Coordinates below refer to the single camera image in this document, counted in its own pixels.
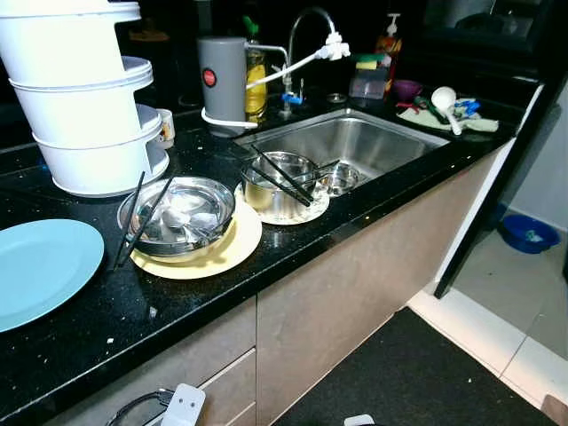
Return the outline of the black counter end panel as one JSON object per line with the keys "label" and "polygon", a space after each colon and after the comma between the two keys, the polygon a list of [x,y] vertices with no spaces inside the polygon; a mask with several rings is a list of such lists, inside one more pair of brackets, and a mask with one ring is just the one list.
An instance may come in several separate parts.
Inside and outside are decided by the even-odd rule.
{"label": "black counter end panel", "polygon": [[552,193],[567,186],[565,85],[565,76],[543,84],[542,90],[532,95],[518,137],[487,155],[490,168],[478,180],[475,198],[447,249],[433,288],[427,291],[429,295],[442,299],[450,291],[480,235],[495,227],[499,204],[514,206],[524,183],[547,184]]}

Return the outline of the deep steel pot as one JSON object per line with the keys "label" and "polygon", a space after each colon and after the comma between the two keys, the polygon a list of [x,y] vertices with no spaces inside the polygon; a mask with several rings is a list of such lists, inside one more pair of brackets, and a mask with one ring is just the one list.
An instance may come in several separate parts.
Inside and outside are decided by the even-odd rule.
{"label": "deep steel pot", "polygon": [[257,154],[241,170],[244,201],[261,219],[299,219],[317,206],[318,166],[288,151]]}

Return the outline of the chrome faucet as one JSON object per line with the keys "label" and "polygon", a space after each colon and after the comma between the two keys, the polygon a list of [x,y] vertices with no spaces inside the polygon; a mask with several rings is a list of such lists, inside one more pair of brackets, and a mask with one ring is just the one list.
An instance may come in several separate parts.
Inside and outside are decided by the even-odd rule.
{"label": "chrome faucet", "polygon": [[302,9],[293,20],[292,28],[288,32],[288,44],[287,44],[287,61],[285,61],[285,66],[283,68],[285,74],[281,77],[281,81],[284,84],[284,94],[281,96],[288,103],[295,103],[299,105],[300,98],[302,94],[300,91],[295,90],[295,85],[293,85],[292,73],[295,72],[303,65],[307,65],[308,62],[317,59],[315,53],[309,54],[308,57],[304,59],[296,59],[295,55],[295,43],[296,43],[296,32],[299,28],[301,21],[304,20],[305,16],[317,15],[324,18],[328,33],[332,31],[337,31],[335,24],[330,17],[329,12],[325,9],[318,7],[317,5],[310,5],[310,7]]}

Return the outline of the pale yellow plate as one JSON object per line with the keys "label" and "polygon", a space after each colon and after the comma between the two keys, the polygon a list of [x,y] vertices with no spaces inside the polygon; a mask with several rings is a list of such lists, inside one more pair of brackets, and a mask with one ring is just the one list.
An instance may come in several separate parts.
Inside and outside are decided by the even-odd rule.
{"label": "pale yellow plate", "polygon": [[230,271],[256,250],[263,225],[259,215],[244,201],[236,203],[234,218],[224,238],[210,245],[206,256],[183,263],[163,263],[152,256],[134,251],[130,259],[142,271],[171,280],[196,280]]}

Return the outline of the wide steel bowl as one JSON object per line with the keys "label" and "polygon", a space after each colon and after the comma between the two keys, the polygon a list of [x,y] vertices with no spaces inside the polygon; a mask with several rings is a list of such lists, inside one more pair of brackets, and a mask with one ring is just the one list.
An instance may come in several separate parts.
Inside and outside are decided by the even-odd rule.
{"label": "wide steel bowl", "polygon": [[[143,184],[137,214],[150,210],[155,195],[162,190],[167,178]],[[117,224],[122,228],[130,195],[119,204]],[[236,210],[232,188],[202,176],[177,176],[166,193],[158,215],[138,241],[136,251],[146,253],[166,263],[201,258],[210,245],[223,238]],[[130,230],[138,227],[138,217],[130,221]]]}

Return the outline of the black floor mat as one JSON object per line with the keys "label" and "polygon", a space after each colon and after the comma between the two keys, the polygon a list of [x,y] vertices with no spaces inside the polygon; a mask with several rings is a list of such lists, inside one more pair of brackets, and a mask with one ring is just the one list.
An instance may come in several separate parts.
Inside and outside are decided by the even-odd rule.
{"label": "black floor mat", "polygon": [[556,426],[409,308],[394,313],[273,426]]}

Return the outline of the light blue plate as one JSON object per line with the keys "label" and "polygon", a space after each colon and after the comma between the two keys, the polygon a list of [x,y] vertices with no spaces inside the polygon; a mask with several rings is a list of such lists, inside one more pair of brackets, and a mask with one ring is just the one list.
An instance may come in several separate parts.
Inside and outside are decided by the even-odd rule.
{"label": "light blue plate", "polygon": [[44,219],[0,230],[0,332],[31,323],[93,277],[105,243],[97,228]]}

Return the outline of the yellow green sponge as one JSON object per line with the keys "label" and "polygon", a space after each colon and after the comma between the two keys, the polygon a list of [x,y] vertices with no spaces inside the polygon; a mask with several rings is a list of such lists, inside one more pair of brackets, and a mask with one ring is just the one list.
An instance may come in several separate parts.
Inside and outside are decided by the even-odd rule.
{"label": "yellow green sponge", "polygon": [[358,70],[378,70],[389,67],[391,60],[385,53],[357,54],[354,57],[354,68]]}

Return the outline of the blue plastic basin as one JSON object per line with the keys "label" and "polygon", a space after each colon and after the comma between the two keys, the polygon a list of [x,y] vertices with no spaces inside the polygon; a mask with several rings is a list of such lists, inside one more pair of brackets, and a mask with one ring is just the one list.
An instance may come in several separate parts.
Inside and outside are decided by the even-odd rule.
{"label": "blue plastic basin", "polygon": [[542,253],[561,242],[556,228],[524,215],[507,215],[498,228],[503,242],[522,253]]}

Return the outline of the clear plastic container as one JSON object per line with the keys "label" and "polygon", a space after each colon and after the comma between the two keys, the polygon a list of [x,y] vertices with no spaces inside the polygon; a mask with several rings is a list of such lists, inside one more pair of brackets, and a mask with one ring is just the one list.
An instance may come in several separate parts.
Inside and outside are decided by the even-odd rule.
{"label": "clear plastic container", "polygon": [[385,68],[356,68],[349,96],[356,99],[382,100],[385,97],[387,75]]}

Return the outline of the purple cup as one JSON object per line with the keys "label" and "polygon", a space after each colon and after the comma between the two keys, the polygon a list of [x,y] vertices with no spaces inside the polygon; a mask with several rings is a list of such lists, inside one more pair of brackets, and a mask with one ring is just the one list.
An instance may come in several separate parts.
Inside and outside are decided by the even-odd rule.
{"label": "purple cup", "polygon": [[398,102],[410,102],[422,93],[422,83],[410,80],[394,80],[392,94]]}

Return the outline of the small steel strainer bowl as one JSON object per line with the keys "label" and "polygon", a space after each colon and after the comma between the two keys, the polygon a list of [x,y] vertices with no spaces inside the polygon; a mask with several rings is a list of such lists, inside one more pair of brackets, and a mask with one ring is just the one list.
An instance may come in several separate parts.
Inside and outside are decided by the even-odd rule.
{"label": "small steel strainer bowl", "polygon": [[352,188],[361,183],[361,174],[358,168],[345,162],[334,162],[332,165],[320,166],[318,175],[323,179],[328,194],[333,198],[349,193]]}

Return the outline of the white plastic ladle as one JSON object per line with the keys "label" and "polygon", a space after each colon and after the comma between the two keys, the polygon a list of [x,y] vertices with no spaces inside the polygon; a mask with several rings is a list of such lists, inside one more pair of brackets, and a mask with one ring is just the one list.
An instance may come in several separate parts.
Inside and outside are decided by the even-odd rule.
{"label": "white plastic ladle", "polygon": [[454,89],[442,86],[430,94],[430,104],[437,111],[439,117],[449,124],[452,133],[459,137],[462,134],[462,126],[457,121],[454,114],[455,102],[457,102],[457,92]]}

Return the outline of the orange pump soap bottle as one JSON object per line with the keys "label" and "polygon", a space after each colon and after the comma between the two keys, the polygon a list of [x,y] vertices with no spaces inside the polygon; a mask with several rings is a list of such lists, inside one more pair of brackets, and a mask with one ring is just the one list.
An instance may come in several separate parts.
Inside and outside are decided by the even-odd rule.
{"label": "orange pump soap bottle", "polygon": [[402,39],[398,36],[398,17],[400,13],[387,13],[390,24],[385,29],[385,36],[382,36],[376,44],[375,52],[380,60],[377,62],[377,72],[380,73],[383,85],[383,94],[389,92],[393,81],[393,70],[397,65],[398,55],[402,48]]}

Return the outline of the white printed mug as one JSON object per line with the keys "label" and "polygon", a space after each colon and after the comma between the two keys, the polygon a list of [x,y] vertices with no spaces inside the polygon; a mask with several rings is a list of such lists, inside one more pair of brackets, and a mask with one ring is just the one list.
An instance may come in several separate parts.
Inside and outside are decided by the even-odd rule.
{"label": "white printed mug", "polygon": [[170,149],[174,146],[174,141],[176,138],[176,127],[174,124],[174,116],[168,109],[157,108],[160,119],[162,119],[162,129],[160,130],[160,142],[159,147],[162,149]]}

